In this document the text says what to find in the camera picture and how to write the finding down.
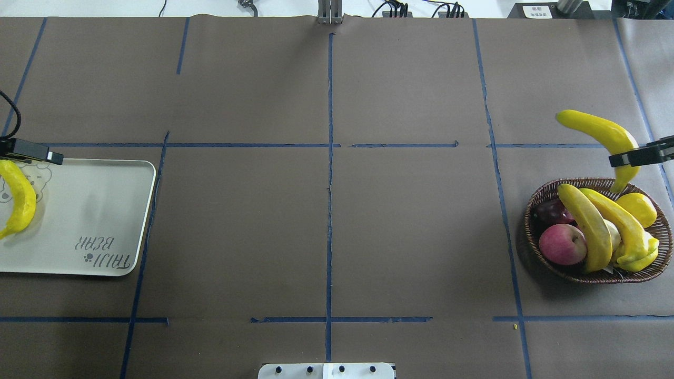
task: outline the white bracket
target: white bracket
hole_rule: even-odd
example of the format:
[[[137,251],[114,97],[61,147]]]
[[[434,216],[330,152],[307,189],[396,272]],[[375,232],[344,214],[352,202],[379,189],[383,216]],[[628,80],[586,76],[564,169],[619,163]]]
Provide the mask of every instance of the white bracket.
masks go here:
[[[396,379],[388,363],[268,363],[257,379]]]
[[[318,0],[318,23],[341,24],[342,0]]]

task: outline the blue tape line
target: blue tape line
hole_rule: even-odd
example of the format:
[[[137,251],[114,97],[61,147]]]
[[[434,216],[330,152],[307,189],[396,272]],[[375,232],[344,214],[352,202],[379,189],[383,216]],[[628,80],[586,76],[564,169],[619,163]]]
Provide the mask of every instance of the blue tape line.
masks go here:
[[[494,322],[517,322],[519,317],[496,316]],[[656,315],[616,315],[616,316],[525,316],[525,322],[564,322],[564,321],[674,321],[674,316]]]
[[[166,145],[169,140],[170,132],[164,136],[164,147],[162,147],[162,154],[159,159],[159,168],[157,169],[157,178],[154,184],[154,191],[152,194],[152,205],[150,209],[150,216],[148,217],[148,228],[145,234],[145,241],[143,246],[143,255],[140,260],[140,269],[138,271],[138,280],[135,286],[135,295],[133,297],[133,307],[131,309],[131,320],[129,321],[129,332],[127,334],[126,347],[124,348],[124,358],[122,360],[122,368],[119,374],[120,379],[126,377],[127,366],[129,365],[129,354],[131,353],[131,341],[133,340],[133,329],[136,322],[136,314],[138,312],[138,302],[140,300],[140,289],[143,284],[143,274],[145,272],[145,265],[148,259],[148,246],[150,245],[150,232],[154,224],[154,215],[157,211],[157,194],[159,193],[159,185],[162,179],[162,172],[164,170],[164,160],[166,158]]]
[[[146,143],[97,143],[97,142],[48,142],[43,143],[52,148],[160,148],[164,144]],[[173,142],[166,144],[169,148],[329,148],[330,144],[247,144],[247,143],[218,143],[218,142]]]
[[[455,148],[459,141],[453,144],[353,144],[350,148]]]
[[[262,320],[251,317],[251,324],[263,324],[265,322],[325,322],[325,317],[265,317]]]
[[[99,322],[99,323],[122,323],[125,324],[131,319],[128,317],[0,317],[0,322]],[[169,319],[166,317],[137,318],[136,322],[145,324],[166,324]]]
[[[30,52],[30,57],[28,58],[28,62],[26,64],[26,68],[24,69],[24,75],[21,77],[21,82],[19,82],[19,87],[16,89],[16,95],[14,96],[14,104],[19,104],[19,98],[21,97],[21,90],[24,89],[24,84],[26,83],[26,78],[28,77],[28,72],[30,71],[30,66],[33,64],[33,59],[35,58],[35,53],[38,50],[38,46],[40,45],[40,40],[42,39],[42,34],[44,33],[44,27],[47,25],[47,18],[42,19],[42,25],[40,26],[40,31],[38,32],[37,38],[35,38],[35,43],[33,44],[33,50]],[[6,135],[7,131],[9,130],[9,124],[11,123],[11,119],[14,115],[14,111],[12,109],[9,110],[9,114],[7,115],[7,121],[5,122],[5,127],[2,130],[2,135]]]
[[[524,328],[524,319],[522,313],[522,300],[520,298],[520,286],[517,280],[517,269],[515,267],[515,257],[512,252],[512,240],[510,239],[510,226],[508,225],[508,213],[506,211],[506,199],[503,196],[503,185],[501,183],[501,172],[499,170],[499,161],[496,151],[496,140],[494,137],[494,128],[491,121],[491,114],[489,113],[489,106],[487,104],[487,81],[485,79],[485,68],[482,63],[482,52],[480,51],[480,37],[477,32],[477,21],[472,19],[472,30],[475,36],[475,51],[477,53],[477,64],[480,69],[480,81],[482,81],[482,96],[485,103],[485,114],[487,116],[487,124],[489,124],[489,141],[491,142],[491,156],[494,162],[494,172],[496,174],[496,185],[499,192],[499,202],[501,203],[501,217],[505,227],[505,236],[508,239],[508,257],[510,258],[510,275],[512,277],[512,286],[515,295],[515,304],[517,307],[517,316],[520,323],[520,339],[522,340],[522,356],[524,358],[524,369],[526,371],[527,379],[531,379],[531,364],[529,362],[529,348],[526,343],[526,331]]]
[[[185,55],[185,43],[187,42],[187,31],[189,30],[189,17],[185,18],[185,29],[183,30],[183,43],[180,45],[180,57],[178,57],[178,68],[175,70],[176,75],[180,75],[183,69],[183,56]]]
[[[497,148],[604,148],[601,144],[496,144]]]
[[[331,322],[428,322],[432,317],[332,317]],[[262,320],[251,318],[251,324],[263,324],[266,322],[327,322],[326,317],[265,317]]]
[[[326,265],[326,362],[332,361],[332,149],[334,120],[332,118],[332,43],[334,33],[328,35],[328,258]]]
[[[620,48],[620,55],[623,57],[623,62],[625,63],[625,68],[627,69],[627,76],[630,78],[630,84],[632,85],[632,90],[634,91],[634,96],[636,97],[636,102],[639,104],[639,112],[641,112],[641,117],[644,120],[644,125],[646,126],[646,131],[648,132],[648,138],[651,141],[655,140],[653,136],[653,130],[650,127],[650,122],[648,116],[646,116],[646,110],[644,109],[644,103],[641,101],[641,95],[639,94],[639,89],[636,86],[634,81],[634,75],[632,75],[632,67],[630,61],[627,60],[627,54],[625,53],[625,47],[623,45],[623,39],[620,35],[620,28],[618,27],[618,21],[613,19],[613,28],[615,29],[615,36],[618,39],[618,47]],[[665,188],[667,189],[667,195],[669,197],[669,203],[674,208],[674,193],[672,192],[671,185],[669,185],[669,178],[667,177],[667,172],[665,171],[664,166],[660,166],[660,175],[663,177],[665,182]]]

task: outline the lemon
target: lemon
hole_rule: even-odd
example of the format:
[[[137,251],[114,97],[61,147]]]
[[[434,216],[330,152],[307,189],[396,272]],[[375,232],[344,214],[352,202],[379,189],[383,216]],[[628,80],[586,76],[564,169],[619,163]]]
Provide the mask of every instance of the lemon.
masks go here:
[[[644,228],[653,225],[655,219],[658,218],[658,212],[653,203],[644,194],[633,192],[622,195],[615,202],[634,216]]]

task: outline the white background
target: white background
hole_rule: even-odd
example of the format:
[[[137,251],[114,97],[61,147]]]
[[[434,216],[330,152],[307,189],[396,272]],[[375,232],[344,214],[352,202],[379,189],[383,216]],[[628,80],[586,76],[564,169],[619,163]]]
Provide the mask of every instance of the white background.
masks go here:
[[[430,17],[437,4],[406,0],[414,17]],[[459,0],[470,17],[506,18],[515,0]],[[260,16],[316,16],[318,0],[254,0]],[[152,17],[159,14],[164,0],[0,0],[0,16],[9,17]],[[342,0],[344,13],[370,17],[381,0]],[[591,0],[595,10],[608,10],[611,0]],[[237,0],[167,0],[164,16],[187,17],[196,14],[214,16],[251,16],[250,9],[239,7]]]

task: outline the wicker basket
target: wicker basket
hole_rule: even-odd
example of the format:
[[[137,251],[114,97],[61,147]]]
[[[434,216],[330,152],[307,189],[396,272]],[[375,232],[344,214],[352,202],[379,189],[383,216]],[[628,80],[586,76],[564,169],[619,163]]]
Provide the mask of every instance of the wicker basket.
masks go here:
[[[656,276],[662,274],[669,264],[673,246],[672,233],[669,228],[669,223],[667,222],[667,219],[665,218],[665,215],[658,204],[656,204],[656,202],[653,201],[653,199],[648,196],[647,193],[643,192],[641,189],[632,184],[627,185],[627,188],[625,188],[622,194],[640,192],[641,194],[646,195],[652,201],[655,209],[658,212],[658,217],[655,220],[655,223],[646,228],[647,232],[660,240],[660,245],[658,247],[658,257],[652,264],[639,272],[630,272],[617,268],[613,271],[613,274],[605,270],[592,272],[590,274],[583,274],[582,263],[575,264],[573,266],[561,266],[546,260],[541,254],[541,251],[539,250],[539,237],[543,231],[537,230],[532,217],[533,210],[536,208],[536,206],[542,202],[557,198],[557,186],[561,183],[572,184],[578,188],[591,188],[612,200],[616,200],[619,196],[609,191],[609,188],[614,181],[615,180],[611,178],[589,177],[557,179],[542,185],[531,196],[529,203],[526,205],[526,210],[524,211],[523,235],[525,240],[523,241],[523,244],[518,244],[518,249],[525,248],[527,250],[526,253],[533,255],[535,261],[540,262],[543,266],[554,272],[556,275],[569,281],[579,283],[639,283],[649,281],[650,279],[653,279]]]

